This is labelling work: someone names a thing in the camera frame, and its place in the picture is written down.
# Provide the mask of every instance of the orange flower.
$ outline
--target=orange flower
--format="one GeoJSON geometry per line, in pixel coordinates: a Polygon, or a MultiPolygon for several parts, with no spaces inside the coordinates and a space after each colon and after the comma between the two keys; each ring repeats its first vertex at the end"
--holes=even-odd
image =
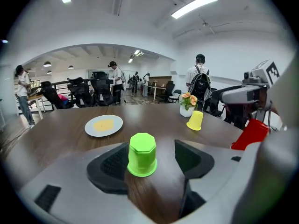
{"type": "Polygon", "coordinates": [[[195,101],[195,102],[197,102],[197,98],[196,98],[196,96],[194,96],[194,95],[191,95],[191,101],[195,101]]]}
{"type": "Polygon", "coordinates": [[[186,94],[183,94],[182,97],[183,98],[188,98],[191,94],[189,92],[187,92],[186,94]]]}

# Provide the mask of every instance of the jeans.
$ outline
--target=jeans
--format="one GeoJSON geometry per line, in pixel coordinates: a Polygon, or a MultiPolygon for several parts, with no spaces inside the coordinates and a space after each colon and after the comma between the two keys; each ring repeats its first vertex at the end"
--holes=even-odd
{"type": "Polygon", "coordinates": [[[137,82],[132,82],[132,93],[137,93],[137,82]]]}
{"type": "Polygon", "coordinates": [[[35,122],[32,118],[32,113],[31,113],[31,111],[28,107],[27,97],[26,96],[19,96],[19,104],[20,104],[20,108],[22,110],[23,115],[27,119],[27,122],[30,125],[35,125],[35,122]]]}
{"type": "Polygon", "coordinates": [[[142,95],[143,95],[143,97],[147,97],[148,96],[148,86],[147,85],[143,85],[142,95]]]}
{"type": "Polygon", "coordinates": [[[116,102],[121,102],[121,90],[122,90],[122,84],[116,84],[113,87],[113,99],[116,102]]]}

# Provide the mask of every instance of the floor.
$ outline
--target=floor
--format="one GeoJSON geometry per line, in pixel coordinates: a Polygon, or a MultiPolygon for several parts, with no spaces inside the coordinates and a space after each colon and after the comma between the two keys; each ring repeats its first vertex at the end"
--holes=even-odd
{"type": "MultiPolygon", "coordinates": [[[[138,91],[132,97],[131,90],[126,90],[125,95],[121,94],[120,105],[144,105],[144,104],[158,104],[158,101],[154,101],[153,95],[143,97],[138,91]]],[[[38,113],[32,114],[35,123],[37,124],[41,119],[38,113]]],[[[15,116],[7,121],[4,131],[0,133],[0,158],[5,160],[12,148],[17,144],[19,138],[21,138],[28,131],[26,127],[28,123],[23,115],[15,116]]]]}

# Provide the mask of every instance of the yellow cup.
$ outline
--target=yellow cup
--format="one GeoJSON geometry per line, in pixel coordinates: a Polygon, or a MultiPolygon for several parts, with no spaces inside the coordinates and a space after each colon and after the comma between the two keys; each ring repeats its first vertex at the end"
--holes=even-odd
{"type": "Polygon", "coordinates": [[[187,126],[192,130],[196,130],[196,131],[201,130],[201,123],[203,117],[204,117],[203,112],[197,110],[193,111],[189,119],[189,122],[187,123],[187,126]]]}

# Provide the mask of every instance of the white plate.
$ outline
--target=white plate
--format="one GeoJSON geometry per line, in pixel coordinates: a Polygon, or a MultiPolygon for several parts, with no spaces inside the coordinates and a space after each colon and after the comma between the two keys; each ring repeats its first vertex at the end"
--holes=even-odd
{"type": "Polygon", "coordinates": [[[108,136],[111,135],[117,131],[119,131],[119,129],[122,127],[122,119],[118,116],[115,115],[101,115],[98,117],[95,117],[93,119],[91,119],[90,121],[87,122],[87,124],[85,125],[85,132],[88,133],[90,136],[93,137],[104,137],[104,136],[108,136]],[[114,127],[112,129],[109,129],[107,131],[97,131],[93,128],[93,125],[103,119],[113,119],[113,125],[114,127]]]}

